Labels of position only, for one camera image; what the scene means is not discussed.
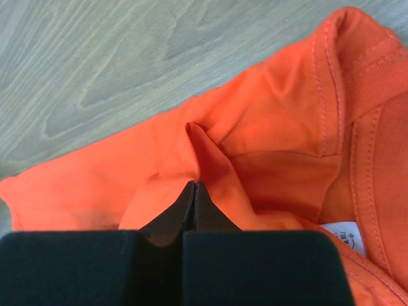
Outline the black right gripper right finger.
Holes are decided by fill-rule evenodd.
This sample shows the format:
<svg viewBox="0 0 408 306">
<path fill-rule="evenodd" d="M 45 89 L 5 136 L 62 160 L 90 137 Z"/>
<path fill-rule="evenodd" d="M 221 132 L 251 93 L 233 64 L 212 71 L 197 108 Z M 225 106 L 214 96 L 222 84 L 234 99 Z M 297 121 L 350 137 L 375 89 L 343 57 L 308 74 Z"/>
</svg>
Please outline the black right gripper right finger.
<svg viewBox="0 0 408 306">
<path fill-rule="evenodd" d="M 185 305 L 353 305 L 339 253 L 318 231 L 243 231 L 196 186 L 183 235 Z"/>
</svg>

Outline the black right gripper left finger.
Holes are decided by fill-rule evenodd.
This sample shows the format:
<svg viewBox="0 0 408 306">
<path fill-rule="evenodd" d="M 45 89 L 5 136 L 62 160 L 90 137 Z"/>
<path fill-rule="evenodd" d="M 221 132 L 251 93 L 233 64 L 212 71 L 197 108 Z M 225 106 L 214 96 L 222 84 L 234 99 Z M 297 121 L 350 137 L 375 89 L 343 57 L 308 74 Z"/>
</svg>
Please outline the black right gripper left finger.
<svg viewBox="0 0 408 306">
<path fill-rule="evenodd" d="M 1 240 L 2 305 L 180 305 L 182 236 L 194 201 L 139 230 L 19 231 Z"/>
</svg>

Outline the orange t-shirt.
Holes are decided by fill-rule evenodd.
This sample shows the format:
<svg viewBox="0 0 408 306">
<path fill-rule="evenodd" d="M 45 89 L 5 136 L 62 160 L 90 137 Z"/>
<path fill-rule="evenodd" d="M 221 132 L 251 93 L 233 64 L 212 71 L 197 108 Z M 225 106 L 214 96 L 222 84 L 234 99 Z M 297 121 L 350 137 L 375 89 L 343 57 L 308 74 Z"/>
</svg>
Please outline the orange t-shirt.
<svg viewBox="0 0 408 306">
<path fill-rule="evenodd" d="M 1 182 L 14 230 L 135 230 L 190 181 L 245 230 L 335 238 L 357 305 L 407 304 L 407 49 L 357 8 L 225 85 Z"/>
</svg>

